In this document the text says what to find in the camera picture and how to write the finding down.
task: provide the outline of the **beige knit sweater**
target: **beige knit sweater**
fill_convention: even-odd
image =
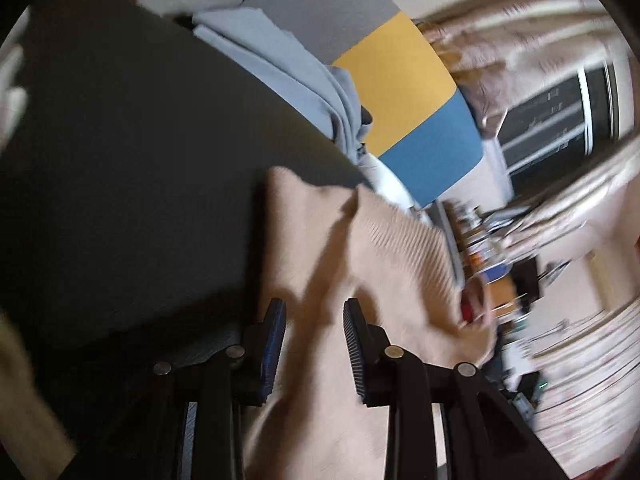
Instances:
[[[484,362],[495,330],[463,328],[437,229],[365,187],[314,187],[284,168],[271,170],[267,197],[261,305],[286,300],[287,331],[274,391],[248,423],[247,478],[382,478],[387,408],[356,395],[344,301],[358,298],[393,344],[440,366]]]

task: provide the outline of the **brown fabric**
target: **brown fabric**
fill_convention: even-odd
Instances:
[[[55,480],[76,453],[37,393],[18,333],[0,316],[0,442],[25,480]]]
[[[247,427],[250,480],[382,477],[387,409],[356,395],[347,298],[425,362],[481,364],[494,346],[491,323],[462,328],[439,230],[366,188],[313,187],[283,168],[268,181],[261,314],[274,296],[287,301],[287,331],[274,392]]]

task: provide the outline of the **red object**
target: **red object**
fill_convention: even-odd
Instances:
[[[464,321],[467,323],[474,322],[474,309],[466,298],[462,298],[460,301],[460,311],[462,312],[462,319]]]

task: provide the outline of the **blue cushion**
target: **blue cushion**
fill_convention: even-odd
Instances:
[[[481,159],[480,133],[460,90],[380,156],[421,206],[433,202]]]

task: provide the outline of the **curtain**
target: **curtain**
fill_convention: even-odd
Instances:
[[[599,0],[503,0],[418,28],[486,139],[510,109],[628,48]]]
[[[607,160],[515,222],[496,238],[515,261],[580,225],[582,217],[640,173],[640,136],[623,139]]]
[[[624,453],[640,423],[640,300],[534,355],[536,433],[569,478]]]

